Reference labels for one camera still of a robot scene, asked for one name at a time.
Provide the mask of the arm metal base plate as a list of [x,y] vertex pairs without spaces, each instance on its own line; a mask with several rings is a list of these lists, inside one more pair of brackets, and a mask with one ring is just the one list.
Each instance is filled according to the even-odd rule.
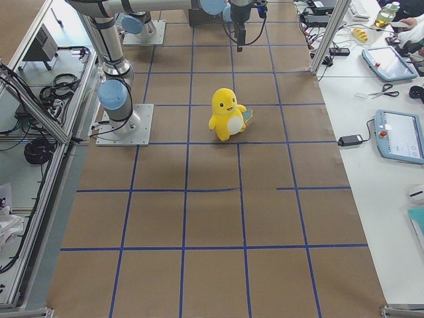
[[122,26],[125,30],[124,46],[162,45],[166,29],[166,21],[149,21],[142,23],[129,16],[124,18]]
[[154,113],[153,104],[134,104],[133,113],[129,121],[120,129],[109,132],[119,127],[112,121],[99,128],[99,135],[95,141],[98,146],[148,146]]

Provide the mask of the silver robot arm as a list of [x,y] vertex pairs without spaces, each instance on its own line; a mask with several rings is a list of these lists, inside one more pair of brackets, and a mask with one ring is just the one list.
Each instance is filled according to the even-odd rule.
[[151,11],[171,11],[183,9],[201,9],[209,15],[228,12],[227,16],[235,29],[235,36],[229,39],[236,43],[238,52],[248,46],[245,23],[253,9],[266,21],[267,1],[68,1],[81,19],[87,19],[87,32],[95,43],[96,52],[103,58],[103,70],[107,76],[123,77],[133,73],[131,63],[125,58],[119,40],[116,18],[118,13],[130,16]]
[[[191,27],[212,23],[216,19],[220,19],[221,14],[230,12],[230,4],[228,1],[198,1],[198,9],[185,10],[185,17]],[[139,12],[124,15],[121,19],[121,26],[126,32],[125,38],[139,38],[140,42],[152,42],[153,38],[162,38],[166,22],[159,20],[153,21],[150,12]]]

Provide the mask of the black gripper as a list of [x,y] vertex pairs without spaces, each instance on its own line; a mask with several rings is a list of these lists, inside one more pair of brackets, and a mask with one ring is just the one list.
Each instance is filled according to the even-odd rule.
[[[265,21],[268,11],[267,4],[268,2],[266,0],[230,1],[230,18],[235,27],[235,38],[237,44],[246,43],[246,29],[244,24],[249,20],[251,10],[258,9],[259,17]],[[242,46],[237,45],[237,52],[242,52]]]

